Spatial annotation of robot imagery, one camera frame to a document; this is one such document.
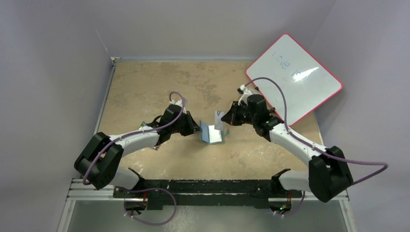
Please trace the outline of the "green card holder wallet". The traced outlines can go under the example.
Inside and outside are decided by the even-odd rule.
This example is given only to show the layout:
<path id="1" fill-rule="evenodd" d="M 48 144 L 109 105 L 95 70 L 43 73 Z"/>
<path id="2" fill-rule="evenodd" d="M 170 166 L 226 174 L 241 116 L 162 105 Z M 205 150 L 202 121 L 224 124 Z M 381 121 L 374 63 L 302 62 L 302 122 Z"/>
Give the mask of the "green card holder wallet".
<path id="1" fill-rule="evenodd" d="M 217 145 L 225 143 L 225 137 L 229 135 L 229 130 L 217 130 L 215 125 L 208 125 L 200 121 L 200 141 L 207 145 Z"/>

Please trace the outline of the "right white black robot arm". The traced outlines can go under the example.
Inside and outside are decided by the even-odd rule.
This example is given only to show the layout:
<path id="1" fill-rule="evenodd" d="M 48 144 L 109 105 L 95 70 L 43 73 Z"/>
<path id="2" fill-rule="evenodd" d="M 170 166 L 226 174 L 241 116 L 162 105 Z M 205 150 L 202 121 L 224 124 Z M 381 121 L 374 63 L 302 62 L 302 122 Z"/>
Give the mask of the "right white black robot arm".
<path id="1" fill-rule="evenodd" d="M 221 121 L 231 126 L 252 125 L 259 136 L 285 148 L 308 167 L 305 172 L 284 169 L 273 175 L 271 190 L 276 196 L 298 190 L 311 192 L 326 203 L 353 184 L 340 148 L 314 143 L 291 130 L 284 120 L 271 113 L 262 95 L 252 94 L 246 101 L 234 101 Z"/>

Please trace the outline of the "silver credit card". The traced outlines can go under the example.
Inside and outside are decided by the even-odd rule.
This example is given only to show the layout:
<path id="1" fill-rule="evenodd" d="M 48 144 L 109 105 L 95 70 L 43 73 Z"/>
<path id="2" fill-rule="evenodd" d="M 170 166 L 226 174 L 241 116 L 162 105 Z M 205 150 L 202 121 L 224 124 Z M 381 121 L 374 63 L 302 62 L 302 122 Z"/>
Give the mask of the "silver credit card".
<path id="1" fill-rule="evenodd" d="M 214 129 L 223 131 L 224 130 L 224 125 L 222 122 L 222 117 L 224 116 L 225 112 L 224 111 L 215 111 L 214 114 Z"/>

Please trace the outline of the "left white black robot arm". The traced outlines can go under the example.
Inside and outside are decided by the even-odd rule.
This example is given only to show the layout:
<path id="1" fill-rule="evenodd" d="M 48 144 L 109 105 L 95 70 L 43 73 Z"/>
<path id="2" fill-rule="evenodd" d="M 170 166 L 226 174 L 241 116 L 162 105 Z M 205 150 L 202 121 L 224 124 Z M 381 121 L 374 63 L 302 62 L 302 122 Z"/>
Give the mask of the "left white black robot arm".
<path id="1" fill-rule="evenodd" d="M 189 136 L 200 131 L 189 111 L 170 104 L 162 115 L 142 124 L 138 130 L 120 135 L 96 133 L 73 166 L 83 176 L 84 185 L 93 185 L 96 189 L 113 185 L 137 198 L 144 193 L 142 177 L 130 168 L 121 168 L 121 159 L 140 149 L 160 146 L 174 133 Z"/>

